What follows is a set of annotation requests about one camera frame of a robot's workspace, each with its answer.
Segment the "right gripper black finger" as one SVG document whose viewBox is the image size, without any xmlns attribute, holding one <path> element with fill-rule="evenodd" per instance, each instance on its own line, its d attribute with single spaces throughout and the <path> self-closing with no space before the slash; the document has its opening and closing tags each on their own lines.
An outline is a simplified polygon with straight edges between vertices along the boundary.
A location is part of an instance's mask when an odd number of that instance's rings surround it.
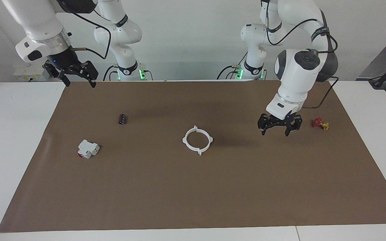
<svg viewBox="0 0 386 241">
<path fill-rule="evenodd" d="M 49 73 L 51 78 L 56 78 L 65 84 L 66 87 L 70 86 L 70 81 L 65 75 L 65 70 L 61 70 L 60 72 L 54 67 L 50 62 L 45 62 L 43 64 L 43 68 Z"/>
<path fill-rule="evenodd" d="M 86 61 L 80 64 L 80 77 L 86 79 L 92 88 L 96 87 L 96 79 L 98 78 L 99 72 L 91 61 Z"/>
</svg>

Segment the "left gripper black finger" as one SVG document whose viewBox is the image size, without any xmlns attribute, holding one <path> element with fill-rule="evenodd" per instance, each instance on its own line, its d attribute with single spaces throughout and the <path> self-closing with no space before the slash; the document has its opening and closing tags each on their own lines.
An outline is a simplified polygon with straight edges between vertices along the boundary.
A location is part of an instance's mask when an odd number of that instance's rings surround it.
<svg viewBox="0 0 386 241">
<path fill-rule="evenodd" d="M 289 136 L 292 131 L 299 130 L 302 125 L 301 115 L 290 115 L 285 119 L 285 136 Z"/>
<path fill-rule="evenodd" d="M 262 136 L 265 135 L 267 129 L 270 129 L 274 126 L 273 123 L 274 116 L 262 114 L 258 120 L 258 128 L 261 131 Z"/>
</svg>

